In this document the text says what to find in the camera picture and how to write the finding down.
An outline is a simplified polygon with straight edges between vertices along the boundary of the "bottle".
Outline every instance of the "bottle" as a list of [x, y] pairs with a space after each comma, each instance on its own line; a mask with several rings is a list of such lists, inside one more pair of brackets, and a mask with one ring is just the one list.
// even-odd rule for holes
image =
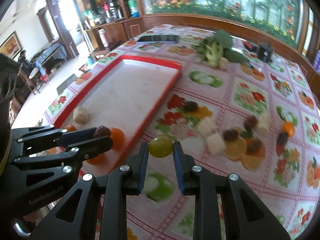
[[128, 0], [128, 5], [133, 17], [139, 17], [138, 7], [136, 0]]

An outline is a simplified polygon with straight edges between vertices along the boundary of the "green vegetable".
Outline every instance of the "green vegetable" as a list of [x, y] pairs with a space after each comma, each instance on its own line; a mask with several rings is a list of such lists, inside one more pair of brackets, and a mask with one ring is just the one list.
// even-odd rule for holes
[[247, 63], [249, 60], [245, 57], [245, 55], [237, 52], [237, 51], [234, 51], [234, 50], [231, 50], [231, 49], [225, 49], [224, 50], [224, 53], [223, 53], [223, 56], [231, 61], [231, 62], [234, 62], [234, 63], [240, 63], [240, 64], [245, 64]]
[[233, 45], [232, 37], [225, 30], [218, 30], [214, 37], [219, 41], [224, 49], [231, 49]]

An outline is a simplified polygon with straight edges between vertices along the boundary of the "chair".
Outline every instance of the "chair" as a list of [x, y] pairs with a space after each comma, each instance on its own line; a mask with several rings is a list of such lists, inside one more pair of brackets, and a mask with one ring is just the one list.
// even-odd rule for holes
[[30, 74], [31, 78], [29, 78], [30, 76], [27, 76], [21, 68], [19, 69], [18, 75], [22, 78], [22, 80], [34, 95], [34, 90], [37, 90], [38, 93], [40, 93], [39, 89], [41, 88], [42, 84], [37, 84], [37, 80], [40, 78], [39, 69], [38, 71], [32, 71], [32, 73]]

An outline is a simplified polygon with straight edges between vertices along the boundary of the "white cube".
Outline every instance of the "white cube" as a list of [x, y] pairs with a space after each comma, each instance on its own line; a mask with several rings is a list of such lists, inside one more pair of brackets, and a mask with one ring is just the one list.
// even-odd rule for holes
[[217, 132], [207, 137], [207, 146], [212, 155], [223, 154], [226, 149], [224, 140]]
[[197, 126], [197, 130], [203, 137], [207, 137], [209, 134], [215, 132], [216, 129], [215, 122], [211, 117], [205, 117]]

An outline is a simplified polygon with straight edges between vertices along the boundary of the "green grape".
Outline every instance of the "green grape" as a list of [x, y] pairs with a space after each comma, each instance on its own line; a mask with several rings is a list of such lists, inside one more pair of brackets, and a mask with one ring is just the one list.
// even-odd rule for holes
[[173, 143], [169, 136], [160, 134], [149, 143], [148, 150], [153, 157], [164, 158], [173, 152]]

